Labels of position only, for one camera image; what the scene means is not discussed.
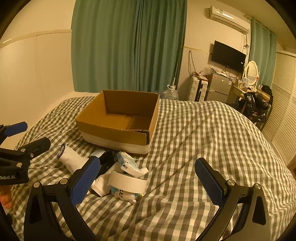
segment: plastic bag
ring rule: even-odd
[[[253,123],[265,122],[268,104],[262,95],[255,92],[247,92],[244,94],[244,99],[246,101],[244,116]]]
[[[214,70],[214,72],[217,72],[212,65],[208,64],[206,67],[204,67],[204,69],[200,72],[200,74],[203,76],[206,76],[211,74],[212,70]]]

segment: curtain rod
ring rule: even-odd
[[[246,14],[244,15],[244,17],[247,18],[247,19],[249,19],[249,20],[253,20],[254,19],[254,18],[251,18],[250,16],[248,16]],[[265,27],[263,25],[262,25],[262,28],[264,28],[265,30],[268,30],[269,31],[269,34],[271,34],[270,29],[268,29],[267,27]]]

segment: plastic water bottle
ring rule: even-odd
[[[179,100],[178,92],[175,85],[168,85],[168,89],[163,91],[160,95],[161,99]]]

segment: oval mirror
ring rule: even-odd
[[[255,61],[250,61],[245,68],[244,77],[249,80],[249,85],[254,85],[258,77],[258,67]]]

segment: masking tape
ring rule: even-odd
[[[127,192],[145,193],[147,180],[112,171],[109,178],[109,185]]]

